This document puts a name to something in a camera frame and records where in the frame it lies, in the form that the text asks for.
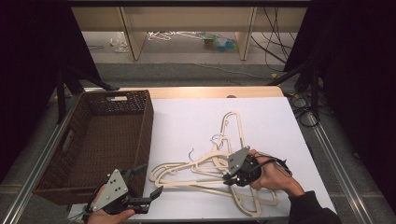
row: black sleeve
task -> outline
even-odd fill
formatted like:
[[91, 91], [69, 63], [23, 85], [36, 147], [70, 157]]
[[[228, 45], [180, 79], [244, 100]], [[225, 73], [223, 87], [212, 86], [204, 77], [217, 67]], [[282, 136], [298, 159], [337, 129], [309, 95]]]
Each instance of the black sleeve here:
[[299, 197], [289, 197], [291, 202], [289, 224], [339, 224], [341, 219], [329, 208], [322, 208], [314, 191]]

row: human hand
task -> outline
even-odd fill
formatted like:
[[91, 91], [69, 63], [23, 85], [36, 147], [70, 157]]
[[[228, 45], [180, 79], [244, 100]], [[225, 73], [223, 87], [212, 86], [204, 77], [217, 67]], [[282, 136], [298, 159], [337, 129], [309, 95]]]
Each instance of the human hand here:
[[[103, 190], [105, 189], [106, 185], [103, 185], [96, 198], [93, 200], [94, 203], [99, 199], [100, 195], [102, 194]], [[119, 214], [116, 215], [110, 215], [107, 212], [105, 212], [103, 209], [93, 212], [90, 217], [88, 218], [88, 224], [119, 224], [129, 217], [134, 215], [134, 210], [133, 209], [128, 209], [125, 211], [122, 211]]]
[[[248, 154], [254, 156], [258, 163], [270, 160], [270, 158], [259, 154], [255, 149], [251, 149]], [[271, 190], [282, 189], [292, 197], [304, 194], [301, 185], [281, 166], [274, 162], [262, 166], [262, 175], [250, 183], [250, 186], [256, 190], [260, 190], [261, 188]]]

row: gray floor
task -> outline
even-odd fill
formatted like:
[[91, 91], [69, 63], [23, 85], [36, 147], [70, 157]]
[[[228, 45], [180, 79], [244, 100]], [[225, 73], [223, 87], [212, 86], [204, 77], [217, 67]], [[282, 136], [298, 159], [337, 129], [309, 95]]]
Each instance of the gray floor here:
[[[234, 39], [230, 33], [221, 35]], [[271, 70], [265, 62], [265, 54], [255, 44], [249, 49], [246, 61], [240, 61], [237, 51], [229, 49], [218, 52], [205, 47], [201, 40], [191, 37], [172, 35], [171, 40], [154, 39], [146, 41], [139, 61], [133, 62], [129, 53], [114, 52], [110, 38], [114, 33], [85, 33], [87, 45], [90, 46], [99, 73], [104, 82], [119, 87], [154, 87], [154, 86], [260, 86], [269, 83], [281, 72]], [[259, 43], [266, 46], [262, 34], [254, 34]], [[282, 34], [284, 45], [292, 46], [290, 34]], [[278, 57], [284, 57], [280, 47], [269, 45], [269, 50]], [[267, 55], [267, 62], [275, 69], [282, 68], [282, 63]], [[296, 77], [281, 85], [287, 93], [293, 93]], [[86, 87], [94, 87], [83, 82]], [[35, 166], [42, 149], [46, 146], [57, 120], [56, 98], [51, 97], [49, 106], [42, 117], [37, 132], [30, 144], [15, 161], [6, 179], [0, 185], [0, 217], [3, 217], [14, 201], [21, 185], [25, 182]], [[352, 155], [350, 145], [337, 119], [331, 116], [331, 109], [326, 107], [325, 99], [321, 101], [320, 125], [332, 142], [341, 162], [359, 195], [368, 208], [373, 223], [396, 223], [393, 214], [373, 179], [361, 161]], [[343, 192], [330, 163], [325, 156], [322, 144], [315, 135], [314, 128], [301, 126], [305, 141], [312, 148], [313, 157], [325, 187], [343, 223], [359, 223], [351, 205]], [[68, 223], [67, 207], [59, 206], [32, 195], [20, 223]], [[287, 223], [287, 220], [269, 223]]]

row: brown wicker basket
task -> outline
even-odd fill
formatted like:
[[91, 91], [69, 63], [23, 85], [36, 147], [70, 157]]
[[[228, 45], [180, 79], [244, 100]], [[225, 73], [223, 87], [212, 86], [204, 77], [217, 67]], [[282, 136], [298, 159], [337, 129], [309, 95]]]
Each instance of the brown wicker basket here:
[[[147, 164], [153, 115], [149, 91], [82, 93], [34, 194], [86, 203], [114, 169]], [[134, 196], [143, 195], [145, 179], [146, 173], [131, 178]]]

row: clothes hanger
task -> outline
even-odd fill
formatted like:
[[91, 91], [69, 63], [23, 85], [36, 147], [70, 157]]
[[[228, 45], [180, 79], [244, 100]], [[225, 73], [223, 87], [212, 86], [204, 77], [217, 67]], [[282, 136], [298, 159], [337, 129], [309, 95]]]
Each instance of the clothes hanger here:
[[[227, 158], [233, 153], [233, 151], [231, 147], [231, 139], [229, 139], [225, 135], [225, 130], [229, 122], [228, 119], [231, 116], [234, 116], [237, 121], [237, 128], [239, 134], [238, 140], [240, 142], [241, 148], [245, 147], [245, 137], [242, 129], [240, 114], [238, 112], [232, 111], [224, 115], [221, 122], [220, 133], [216, 134], [216, 136], [218, 136], [218, 138], [216, 139], [217, 141], [214, 141], [214, 137], [212, 137], [212, 142], [214, 146], [212, 147], [211, 152], [196, 161], [191, 160], [189, 162], [166, 162], [160, 164], [151, 170], [148, 175], [148, 179], [153, 182], [157, 188], [159, 188], [160, 186], [164, 186], [165, 188], [188, 188], [200, 190], [202, 192], [232, 197], [237, 208], [242, 213], [250, 217], [259, 217], [262, 214], [262, 203], [268, 205], [277, 205], [278, 199], [274, 191], [269, 190], [272, 199], [268, 200], [260, 198], [257, 190], [255, 189], [250, 189], [251, 195], [246, 195], [237, 192], [237, 188], [240, 187], [227, 186], [226, 189], [209, 187], [210, 185], [222, 185], [224, 182], [224, 179], [222, 179], [222, 177], [228, 173]], [[226, 151], [221, 150], [223, 146], [226, 146], [228, 149]], [[210, 178], [205, 180], [185, 181], [166, 178], [168, 175], [177, 175], [177, 172], [187, 169], [190, 169], [192, 173], [196, 173], [202, 176], [209, 176]], [[254, 210], [247, 209], [243, 205], [244, 201], [253, 202]]]

